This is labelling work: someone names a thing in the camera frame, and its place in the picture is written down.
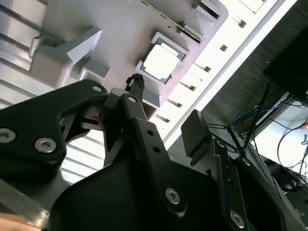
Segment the wire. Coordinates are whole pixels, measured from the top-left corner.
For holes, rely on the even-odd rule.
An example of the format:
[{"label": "wire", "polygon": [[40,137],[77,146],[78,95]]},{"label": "wire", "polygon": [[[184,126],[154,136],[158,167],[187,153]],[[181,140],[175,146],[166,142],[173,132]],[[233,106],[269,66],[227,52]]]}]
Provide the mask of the wire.
[{"label": "wire", "polygon": [[302,167],[303,167],[303,164],[304,164],[304,161],[305,161],[305,158],[306,158],[307,155],[308,155],[308,145],[307,145],[307,147],[305,149],[304,157],[303,157],[303,159],[301,161],[301,165],[300,165],[300,169],[299,169],[299,173],[298,173],[298,180],[300,180],[300,176],[302,174]]},{"label": "wire", "polygon": [[271,118],[267,118],[267,119],[268,119],[268,120],[271,120],[271,121],[273,121],[273,122],[275,122],[276,124],[279,124],[280,126],[284,127],[285,129],[292,130],[292,128],[288,128],[288,127],[286,127],[285,125],[283,125],[283,124],[277,122],[277,121],[274,120],[274,119],[271,119]]},{"label": "wire", "polygon": [[294,131],[294,130],[300,129],[304,124],[302,124],[302,125],[300,125],[300,126],[297,126],[296,128],[290,129],[288,132],[286,132],[285,134],[283,134],[283,136],[281,137],[281,139],[280,139],[279,142],[278,142],[278,145],[277,145],[277,158],[278,158],[278,161],[279,161],[279,163],[281,164],[281,166],[282,166],[283,168],[285,168],[285,169],[288,169],[288,168],[286,168],[286,167],[284,167],[284,166],[282,165],[281,160],[280,160],[280,156],[279,156],[279,148],[280,148],[281,142],[283,141],[283,139],[284,139],[290,132],[292,132],[292,131]]},{"label": "wire", "polygon": [[[279,104],[279,105],[276,106],[276,107],[272,107],[272,108],[269,108],[269,109],[261,110],[260,112],[261,112],[261,113],[268,112],[268,111],[270,111],[270,110],[280,108],[282,105],[283,105],[283,103]],[[257,108],[255,108],[254,110],[248,110],[248,111],[244,111],[244,112],[239,113],[239,114],[235,117],[233,123],[235,123],[236,121],[238,121],[240,118],[244,117],[246,114],[249,114],[249,113],[255,111]]]},{"label": "wire", "polygon": [[283,103],[283,104],[287,104],[287,105],[290,105],[290,106],[293,106],[293,107],[298,107],[298,108],[306,108],[307,106],[306,105],[304,105],[303,103],[302,103],[302,105],[294,105],[294,104],[291,104],[291,103]]},{"label": "wire", "polygon": [[277,193],[278,193],[280,199],[282,200],[282,197],[281,197],[281,195],[280,195],[280,192],[279,192],[279,190],[278,190],[278,188],[277,188],[277,184],[276,184],[275,178],[273,177],[272,173],[270,172],[270,170],[268,169],[268,167],[265,165],[265,163],[264,163],[263,160],[261,159],[260,153],[259,153],[259,151],[258,151],[257,143],[256,143],[256,140],[255,140],[254,133],[251,134],[251,138],[252,138],[252,140],[253,140],[253,142],[254,142],[254,144],[255,144],[255,148],[256,148],[257,155],[258,155],[258,157],[259,157],[261,163],[263,164],[264,168],[265,168],[265,169],[268,171],[268,173],[270,174],[270,176],[271,176],[271,178],[272,178],[272,180],[273,180],[273,183],[274,183],[274,185],[275,185],[275,189],[276,189],[276,191],[277,191]]}]

